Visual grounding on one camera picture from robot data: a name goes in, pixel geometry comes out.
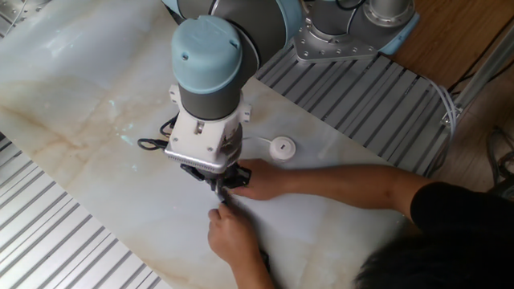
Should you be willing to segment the person's left hand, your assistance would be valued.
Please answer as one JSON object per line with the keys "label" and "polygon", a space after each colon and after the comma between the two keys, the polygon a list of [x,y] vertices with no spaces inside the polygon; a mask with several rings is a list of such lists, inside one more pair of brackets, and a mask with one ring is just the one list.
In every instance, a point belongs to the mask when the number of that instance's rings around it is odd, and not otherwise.
{"label": "person's left hand", "polygon": [[230,267],[262,261],[255,231],[246,217],[220,203],[208,213],[210,249]]}

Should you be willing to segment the person's right hand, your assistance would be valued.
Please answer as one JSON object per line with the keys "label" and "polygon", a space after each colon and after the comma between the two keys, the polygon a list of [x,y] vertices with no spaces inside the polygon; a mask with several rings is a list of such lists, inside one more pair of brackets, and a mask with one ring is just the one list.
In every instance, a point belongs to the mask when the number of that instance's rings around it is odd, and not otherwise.
{"label": "person's right hand", "polygon": [[263,159],[241,160],[238,164],[251,171],[247,185],[231,189],[234,195],[257,201],[271,200],[286,193],[293,193],[293,175],[290,170],[272,165]]}

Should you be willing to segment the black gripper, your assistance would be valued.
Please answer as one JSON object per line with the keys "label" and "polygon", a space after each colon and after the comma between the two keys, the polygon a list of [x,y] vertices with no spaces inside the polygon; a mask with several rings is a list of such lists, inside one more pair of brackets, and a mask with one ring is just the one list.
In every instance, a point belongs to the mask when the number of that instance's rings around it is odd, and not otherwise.
{"label": "black gripper", "polygon": [[251,179],[251,170],[239,166],[238,163],[230,165],[221,173],[213,173],[184,164],[181,164],[180,168],[197,181],[205,182],[216,194],[219,194],[219,180],[221,180],[220,187],[222,189],[235,189],[248,185]]}

